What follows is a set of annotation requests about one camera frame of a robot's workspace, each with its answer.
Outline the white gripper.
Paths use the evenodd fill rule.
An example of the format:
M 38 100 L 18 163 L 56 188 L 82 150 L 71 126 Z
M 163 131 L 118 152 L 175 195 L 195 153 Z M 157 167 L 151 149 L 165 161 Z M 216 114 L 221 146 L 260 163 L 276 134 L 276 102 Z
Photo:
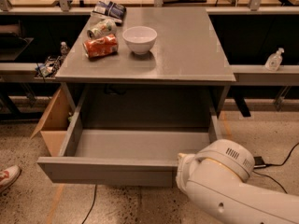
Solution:
M 190 177 L 190 170 L 194 160 L 194 154 L 178 154 L 178 169 L 176 183 L 178 188 L 186 194 L 186 184 Z

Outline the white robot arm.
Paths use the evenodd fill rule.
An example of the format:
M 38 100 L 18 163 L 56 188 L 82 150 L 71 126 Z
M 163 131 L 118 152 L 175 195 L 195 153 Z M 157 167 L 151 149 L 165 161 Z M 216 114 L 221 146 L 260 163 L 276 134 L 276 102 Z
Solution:
M 178 155 L 178 188 L 223 224 L 299 224 L 299 197 L 247 183 L 255 160 L 220 139 L 196 154 Z

